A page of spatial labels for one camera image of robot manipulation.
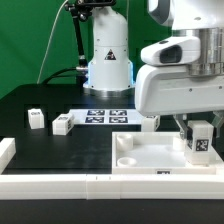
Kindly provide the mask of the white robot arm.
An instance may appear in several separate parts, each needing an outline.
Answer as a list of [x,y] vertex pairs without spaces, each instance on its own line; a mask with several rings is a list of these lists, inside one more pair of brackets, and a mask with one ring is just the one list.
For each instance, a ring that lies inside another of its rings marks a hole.
[[224,0],[145,0],[135,108],[144,116],[212,112],[224,124]]

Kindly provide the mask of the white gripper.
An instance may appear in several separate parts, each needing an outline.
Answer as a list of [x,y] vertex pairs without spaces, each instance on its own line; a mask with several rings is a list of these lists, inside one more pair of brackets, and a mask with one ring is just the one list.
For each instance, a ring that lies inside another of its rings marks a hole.
[[200,56],[200,39],[170,37],[141,50],[145,63],[136,78],[135,108],[143,116],[174,115],[187,138],[186,113],[214,112],[212,125],[224,124],[224,75],[192,76],[188,64]]

